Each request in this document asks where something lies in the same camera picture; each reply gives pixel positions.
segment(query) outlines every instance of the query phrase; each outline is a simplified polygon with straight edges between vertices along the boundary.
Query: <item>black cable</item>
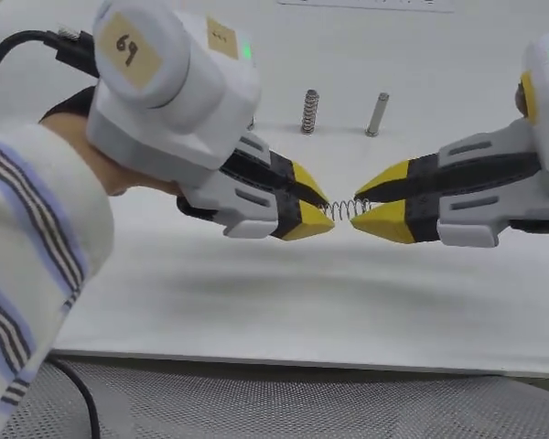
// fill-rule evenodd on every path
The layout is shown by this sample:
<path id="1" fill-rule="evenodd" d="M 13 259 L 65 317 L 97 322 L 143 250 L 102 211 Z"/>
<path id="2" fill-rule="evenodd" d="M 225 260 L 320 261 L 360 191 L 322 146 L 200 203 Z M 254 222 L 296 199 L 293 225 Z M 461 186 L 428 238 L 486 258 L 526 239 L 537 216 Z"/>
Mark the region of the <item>black cable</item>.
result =
<path id="1" fill-rule="evenodd" d="M 57 361 L 52 357 L 48 357 L 45 361 L 46 363 L 53 366 L 55 369 L 58 369 L 64 373 L 77 387 L 80 391 L 81 396 L 85 400 L 85 405 L 88 407 L 88 416 L 90 417 L 90 428 L 91 428 L 91 439 L 102 439 L 102 431 L 100 429 L 100 419 L 98 418 L 98 409 L 93 400 L 93 396 L 90 393 L 90 390 L 81 380 L 81 378 L 73 371 L 69 366 Z"/>
<path id="2" fill-rule="evenodd" d="M 93 55 L 93 37 L 86 32 L 79 34 L 68 31 L 56 33 L 42 30 L 17 32 L 0 43 L 0 64 L 11 50 L 30 41 L 42 42 L 45 46 L 57 50 L 55 59 L 62 63 L 94 78 L 100 76 Z"/>

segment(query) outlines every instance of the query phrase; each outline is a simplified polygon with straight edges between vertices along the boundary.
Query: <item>metal spring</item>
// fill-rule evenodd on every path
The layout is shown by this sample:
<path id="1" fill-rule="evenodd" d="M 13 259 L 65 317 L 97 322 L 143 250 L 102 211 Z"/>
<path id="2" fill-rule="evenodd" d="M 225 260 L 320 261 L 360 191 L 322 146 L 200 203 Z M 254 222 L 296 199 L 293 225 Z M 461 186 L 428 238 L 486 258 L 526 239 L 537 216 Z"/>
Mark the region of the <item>metal spring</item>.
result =
<path id="1" fill-rule="evenodd" d="M 373 204 L 367 199 L 343 199 L 322 206 L 321 211 L 332 221 L 351 220 L 371 210 Z"/>
<path id="2" fill-rule="evenodd" d="M 317 90 L 307 90 L 303 106 L 303 121 L 301 133 L 312 134 L 315 131 L 315 119 L 318 113 L 319 93 Z"/>

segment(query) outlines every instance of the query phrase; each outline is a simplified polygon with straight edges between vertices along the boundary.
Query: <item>white striped shirt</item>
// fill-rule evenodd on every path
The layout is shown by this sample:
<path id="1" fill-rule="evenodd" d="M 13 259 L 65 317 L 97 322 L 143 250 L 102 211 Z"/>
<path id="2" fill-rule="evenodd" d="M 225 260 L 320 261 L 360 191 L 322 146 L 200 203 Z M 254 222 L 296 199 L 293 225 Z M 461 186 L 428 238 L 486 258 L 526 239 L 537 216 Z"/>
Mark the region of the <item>white striped shirt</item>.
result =
<path id="1" fill-rule="evenodd" d="M 0 432 L 112 251 L 102 185 L 40 125 L 0 134 Z"/>

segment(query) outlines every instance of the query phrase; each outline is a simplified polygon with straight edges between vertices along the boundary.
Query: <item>paper label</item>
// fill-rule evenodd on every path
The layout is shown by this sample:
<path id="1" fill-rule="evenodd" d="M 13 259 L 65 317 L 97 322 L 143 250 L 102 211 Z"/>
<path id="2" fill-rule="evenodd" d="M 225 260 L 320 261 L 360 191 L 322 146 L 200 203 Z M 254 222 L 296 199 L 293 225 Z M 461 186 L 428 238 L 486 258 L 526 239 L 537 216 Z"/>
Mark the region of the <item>paper label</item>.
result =
<path id="1" fill-rule="evenodd" d="M 122 14 L 116 13 L 97 42 L 98 49 L 122 75 L 141 90 L 155 77 L 163 60 L 142 33 Z"/>
<path id="2" fill-rule="evenodd" d="M 232 59 L 238 59 L 236 32 L 208 17 L 208 45 L 211 50 L 220 52 Z"/>

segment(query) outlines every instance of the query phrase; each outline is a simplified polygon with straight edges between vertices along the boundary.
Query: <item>white table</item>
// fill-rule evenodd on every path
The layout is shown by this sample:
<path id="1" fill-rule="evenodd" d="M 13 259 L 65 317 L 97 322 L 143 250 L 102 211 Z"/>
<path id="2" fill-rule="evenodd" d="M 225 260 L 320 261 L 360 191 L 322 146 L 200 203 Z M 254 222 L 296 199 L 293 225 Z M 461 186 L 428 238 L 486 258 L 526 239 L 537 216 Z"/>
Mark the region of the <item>white table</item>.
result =
<path id="1" fill-rule="evenodd" d="M 61 22 L 89 30 L 97 5 L 5 2 L 0 33 Z M 509 123 L 522 51 L 549 31 L 549 0 L 458 0 L 453 15 L 179 4 L 254 33 L 264 82 L 255 132 L 332 199 L 394 162 Z M 6 18 L 6 9 L 17 14 Z M 0 120 L 37 117 L 87 83 L 47 49 L 19 49 L 1 70 L 11 99 L 0 99 Z M 312 136 L 297 133 L 307 88 L 321 95 Z M 362 130 L 380 91 L 391 101 L 370 139 Z M 134 190 L 113 204 L 115 254 L 57 350 L 549 375 L 549 237 L 509 231 L 495 250 L 402 246 L 343 223 L 299 242 L 230 241 L 181 216 L 168 196 Z"/>

